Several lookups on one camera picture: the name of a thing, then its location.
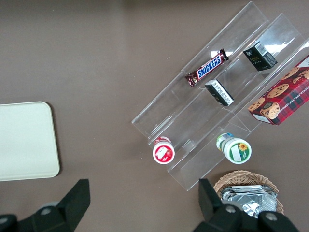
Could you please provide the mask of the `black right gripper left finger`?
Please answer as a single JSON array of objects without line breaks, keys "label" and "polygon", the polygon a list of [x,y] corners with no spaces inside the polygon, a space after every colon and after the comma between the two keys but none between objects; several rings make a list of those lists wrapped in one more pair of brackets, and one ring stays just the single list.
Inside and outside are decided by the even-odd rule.
[{"label": "black right gripper left finger", "polygon": [[73,232],[90,206],[88,179],[80,179],[55,206],[39,209],[19,221],[19,232]]}]

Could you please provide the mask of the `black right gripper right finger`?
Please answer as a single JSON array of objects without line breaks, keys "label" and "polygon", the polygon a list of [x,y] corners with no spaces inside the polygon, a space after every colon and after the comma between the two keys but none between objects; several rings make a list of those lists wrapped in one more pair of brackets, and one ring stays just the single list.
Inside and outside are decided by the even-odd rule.
[{"label": "black right gripper right finger", "polygon": [[204,221],[195,232],[259,232],[258,220],[241,211],[238,207],[223,204],[207,179],[198,182],[198,202]]}]

